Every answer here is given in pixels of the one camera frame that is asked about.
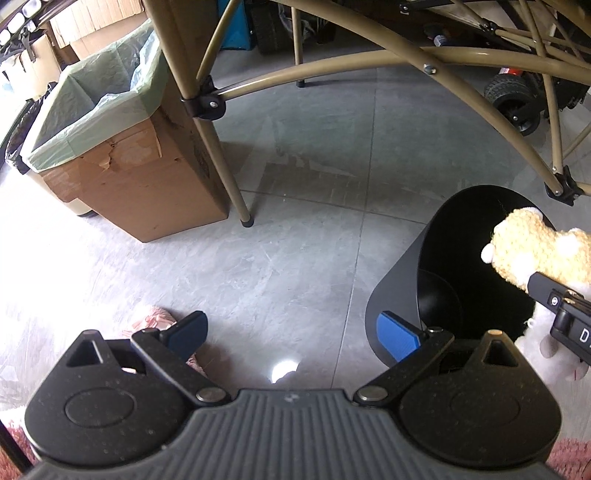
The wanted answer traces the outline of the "white yellow plush toy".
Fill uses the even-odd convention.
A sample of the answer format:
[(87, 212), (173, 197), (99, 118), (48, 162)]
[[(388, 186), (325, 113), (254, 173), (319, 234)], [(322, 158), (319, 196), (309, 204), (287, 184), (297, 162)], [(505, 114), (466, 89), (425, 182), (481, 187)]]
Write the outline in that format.
[(567, 346), (556, 322), (566, 298), (590, 303), (590, 234), (556, 230), (534, 207), (516, 209), (494, 227), (481, 259), (535, 301), (515, 345), (536, 374), (547, 385), (583, 379), (590, 360)]

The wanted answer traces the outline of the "black cart wheel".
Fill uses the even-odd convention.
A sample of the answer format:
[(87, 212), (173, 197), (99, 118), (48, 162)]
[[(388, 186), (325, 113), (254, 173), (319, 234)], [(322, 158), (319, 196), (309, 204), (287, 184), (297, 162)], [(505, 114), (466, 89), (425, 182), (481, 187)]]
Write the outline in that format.
[(484, 97), (523, 135), (540, 124), (539, 101), (528, 83), (518, 75), (498, 74), (484, 90)]

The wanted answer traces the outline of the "black round trash bin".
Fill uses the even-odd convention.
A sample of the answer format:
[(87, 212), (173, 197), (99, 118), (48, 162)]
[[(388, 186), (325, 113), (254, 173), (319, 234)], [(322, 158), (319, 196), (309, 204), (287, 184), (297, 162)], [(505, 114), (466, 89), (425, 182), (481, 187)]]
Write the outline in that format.
[(478, 341), (490, 329), (502, 330), (511, 339), (525, 331), (534, 300), (485, 263), (481, 252), (497, 224), (532, 204), (513, 190), (493, 185), (464, 189), (443, 203), (370, 295), (366, 335), (384, 365), (397, 362), (377, 339), (377, 319), (383, 311), (423, 333), (441, 328), (461, 341)]

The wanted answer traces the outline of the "beige bin with black liner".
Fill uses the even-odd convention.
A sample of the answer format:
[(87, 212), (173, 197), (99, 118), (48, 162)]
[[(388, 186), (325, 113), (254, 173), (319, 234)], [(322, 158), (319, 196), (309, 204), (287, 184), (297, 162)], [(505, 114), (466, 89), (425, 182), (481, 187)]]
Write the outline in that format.
[(112, 83), (78, 74), (66, 79), (65, 84), (80, 87), (91, 103), (73, 112), (63, 110), (61, 102), (69, 97), (67, 86), (51, 82), (39, 99), (26, 101), (2, 143), (2, 159), (22, 174), (31, 171), (35, 180), (40, 180), (45, 170), (87, 153), (114, 135), (115, 126), (98, 125), (104, 118), (98, 107), (103, 95), (121, 93), (129, 87), (127, 81)]

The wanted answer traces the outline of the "cardboard box with green liner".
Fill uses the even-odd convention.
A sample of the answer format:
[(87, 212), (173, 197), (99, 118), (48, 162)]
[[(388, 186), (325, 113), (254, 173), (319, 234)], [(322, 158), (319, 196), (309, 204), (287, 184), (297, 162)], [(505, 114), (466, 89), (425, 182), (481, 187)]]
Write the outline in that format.
[(69, 112), (91, 103), (65, 84), (76, 74), (129, 87), (103, 95), (98, 107), (98, 125), (115, 126), (114, 135), (41, 173), (62, 202), (83, 202), (143, 243), (228, 217), (228, 196), (149, 21), (62, 72), (57, 85), (67, 86), (61, 104)]

